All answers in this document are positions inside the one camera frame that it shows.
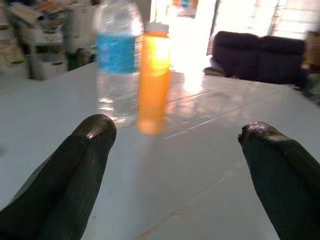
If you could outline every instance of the armrest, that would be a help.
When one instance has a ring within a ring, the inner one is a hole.
[[[206,75],[211,75],[211,76],[219,76],[219,77],[225,77],[225,71],[222,68],[222,66],[217,63],[212,56],[208,58],[208,63],[207,66],[203,71]]]

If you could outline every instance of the water bottle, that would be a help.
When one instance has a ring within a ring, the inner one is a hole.
[[[128,0],[105,0],[95,14],[97,109],[117,127],[131,126],[137,114],[137,85],[143,23]]]

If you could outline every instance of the dark purple couch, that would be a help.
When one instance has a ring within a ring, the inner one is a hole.
[[[220,31],[213,44],[211,68],[221,67],[226,77],[304,85],[301,65],[305,43],[302,40]]]

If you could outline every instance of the wall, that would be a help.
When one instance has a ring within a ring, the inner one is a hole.
[[[150,21],[150,13],[151,13],[151,1],[152,0],[132,0],[135,2],[140,10],[140,14],[142,16],[142,20],[144,22]]]

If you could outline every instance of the blue label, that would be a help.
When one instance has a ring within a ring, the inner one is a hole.
[[[104,71],[128,74],[137,71],[137,37],[98,34],[97,61]]]

